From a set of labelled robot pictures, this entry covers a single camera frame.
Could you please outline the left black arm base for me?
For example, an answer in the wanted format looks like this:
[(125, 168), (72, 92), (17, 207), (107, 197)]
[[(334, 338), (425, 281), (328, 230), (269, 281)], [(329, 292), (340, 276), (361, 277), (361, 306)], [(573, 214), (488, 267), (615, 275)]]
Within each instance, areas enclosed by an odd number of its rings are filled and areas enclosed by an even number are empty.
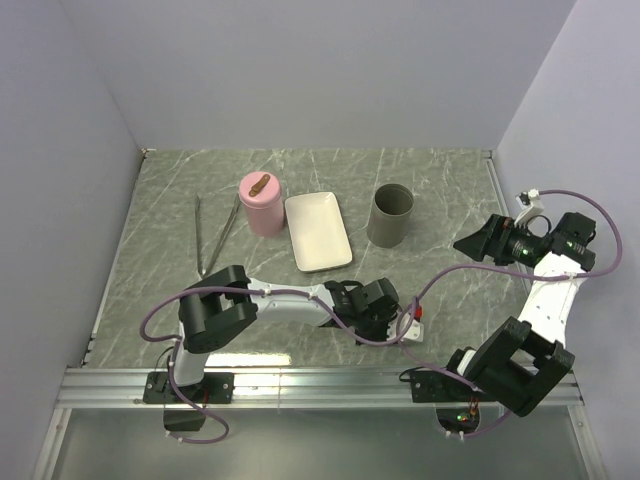
[[(202, 381), (180, 387), (182, 394), (197, 404), (230, 404), (234, 390), (231, 372), (205, 373)], [(184, 404), (174, 392), (167, 371), (150, 372), (146, 379), (142, 402), (149, 405)]]

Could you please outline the grey cylindrical container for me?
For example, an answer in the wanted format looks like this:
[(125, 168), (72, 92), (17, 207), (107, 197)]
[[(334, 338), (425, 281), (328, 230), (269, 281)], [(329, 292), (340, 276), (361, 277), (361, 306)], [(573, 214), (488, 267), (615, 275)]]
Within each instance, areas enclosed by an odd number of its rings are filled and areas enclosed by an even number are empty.
[(380, 248), (394, 248), (406, 237), (414, 197), (400, 184), (385, 184), (374, 193), (366, 233), (369, 241)]

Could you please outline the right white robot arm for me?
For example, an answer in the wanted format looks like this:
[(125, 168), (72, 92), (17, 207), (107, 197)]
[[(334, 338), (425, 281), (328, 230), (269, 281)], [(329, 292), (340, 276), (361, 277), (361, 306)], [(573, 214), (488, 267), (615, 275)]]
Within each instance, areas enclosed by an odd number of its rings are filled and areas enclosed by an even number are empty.
[(595, 265), (588, 244), (596, 222), (568, 212), (542, 237), (515, 220), (493, 214), (483, 227), (453, 244), (475, 261), (497, 266), (518, 263), (537, 277), (518, 317), (508, 318), (477, 350), (458, 349), (441, 376), (444, 393), (455, 400), (476, 388), (519, 417), (528, 415), (572, 369), (566, 323), (582, 276)]

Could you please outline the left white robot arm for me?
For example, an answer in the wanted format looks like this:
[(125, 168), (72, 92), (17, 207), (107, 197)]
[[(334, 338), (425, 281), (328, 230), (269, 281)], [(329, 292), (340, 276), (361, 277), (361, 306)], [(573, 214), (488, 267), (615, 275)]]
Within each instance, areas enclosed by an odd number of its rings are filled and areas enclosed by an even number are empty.
[(362, 284), (329, 280), (307, 287), (278, 285), (226, 267), (191, 286), (180, 299), (181, 346), (166, 388), (180, 402), (202, 390), (209, 355), (228, 345), (254, 322), (294, 322), (312, 327), (351, 329), (357, 343), (384, 342), (397, 317), (399, 296), (387, 278)]

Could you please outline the white rectangular plate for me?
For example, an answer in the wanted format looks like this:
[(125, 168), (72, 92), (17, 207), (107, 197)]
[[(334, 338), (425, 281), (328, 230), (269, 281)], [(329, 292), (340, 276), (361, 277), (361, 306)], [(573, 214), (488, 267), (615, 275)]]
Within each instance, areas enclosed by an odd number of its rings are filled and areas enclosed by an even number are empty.
[(314, 192), (284, 202), (294, 258), (304, 273), (348, 265), (353, 260), (336, 195)]

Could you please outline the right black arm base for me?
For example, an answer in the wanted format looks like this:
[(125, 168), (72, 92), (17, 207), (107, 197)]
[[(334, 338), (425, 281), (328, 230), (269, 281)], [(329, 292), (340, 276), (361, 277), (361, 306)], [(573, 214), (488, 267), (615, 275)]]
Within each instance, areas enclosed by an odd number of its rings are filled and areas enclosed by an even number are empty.
[(413, 403), (468, 403), (472, 398), (496, 402), (493, 396), (432, 370), (407, 369), (398, 379), (409, 384)]

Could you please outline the pink cylindrical container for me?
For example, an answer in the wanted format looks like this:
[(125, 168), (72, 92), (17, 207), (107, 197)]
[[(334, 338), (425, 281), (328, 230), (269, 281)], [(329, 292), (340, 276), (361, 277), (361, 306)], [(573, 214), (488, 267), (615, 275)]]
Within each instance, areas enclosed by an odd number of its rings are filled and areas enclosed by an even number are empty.
[(247, 216), (250, 230), (260, 237), (274, 237), (284, 227), (285, 213), (283, 197), (265, 209), (251, 208), (241, 204)]

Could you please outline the pink round lid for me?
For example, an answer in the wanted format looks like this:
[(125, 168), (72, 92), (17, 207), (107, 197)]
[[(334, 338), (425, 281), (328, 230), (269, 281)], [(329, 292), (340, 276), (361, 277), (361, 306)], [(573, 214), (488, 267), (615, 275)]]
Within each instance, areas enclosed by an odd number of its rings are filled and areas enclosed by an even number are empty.
[(247, 174), (239, 184), (241, 202), (251, 208), (265, 209), (275, 204), (282, 194), (279, 180), (273, 173), (255, 171)]

